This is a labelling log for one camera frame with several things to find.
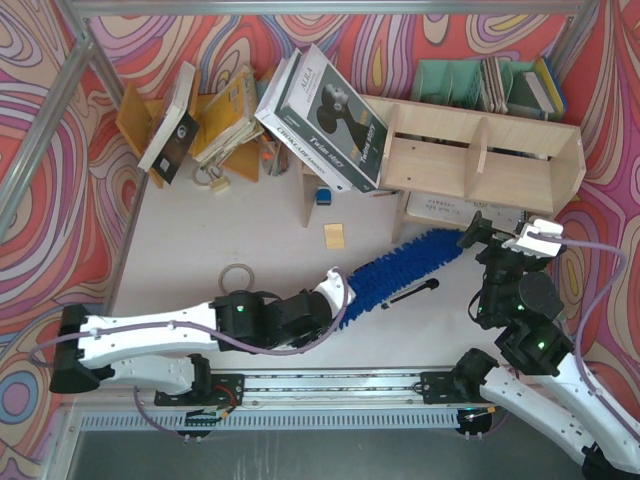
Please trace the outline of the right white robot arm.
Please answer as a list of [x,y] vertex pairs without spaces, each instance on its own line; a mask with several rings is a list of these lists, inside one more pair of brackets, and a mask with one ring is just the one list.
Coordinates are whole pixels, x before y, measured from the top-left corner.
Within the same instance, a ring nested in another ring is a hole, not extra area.
[[[564,304],[544,269],[573,245],[562,234],[560,224],[543,218],[508,233],[475,213],[458,241],[463,249],[485,246],[476,256],[485,271],[470,317],[484,330],[501,329],[495,344],[507,367],[472,348],[451,372],[454,390],[465,400],[480,397],[519,416],[572,455],[586,479],[636,479],[638,421],[586,367],[583,333],[569,337],[557,324]],[[508,367],[555,398],[526,392]]]

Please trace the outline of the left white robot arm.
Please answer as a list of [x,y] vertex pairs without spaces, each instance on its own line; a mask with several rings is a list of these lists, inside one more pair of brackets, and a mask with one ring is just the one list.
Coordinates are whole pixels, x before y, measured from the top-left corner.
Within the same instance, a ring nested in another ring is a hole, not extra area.
[[69,305],[52,344],[49,389],[79,394],[113,383],[204,397],[213,389],[206,354],[302,354],[338,328],[355,298],[346,278],[331,269],[314,289],[286,299],[238,290],[188,308],[128,317]]

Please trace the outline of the blue microfiber duster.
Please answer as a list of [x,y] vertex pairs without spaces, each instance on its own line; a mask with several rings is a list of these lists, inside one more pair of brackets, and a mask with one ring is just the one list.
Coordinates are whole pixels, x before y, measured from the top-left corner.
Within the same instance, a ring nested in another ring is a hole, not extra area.
[[405,293],[435,288],[430,275],[462,254],[457,245],[461,237],[459,230],[431,229],[354,270],[347,283],[355,299],[347,307],[339,328],[348,327],[378,306],[390,307],[392,300]]

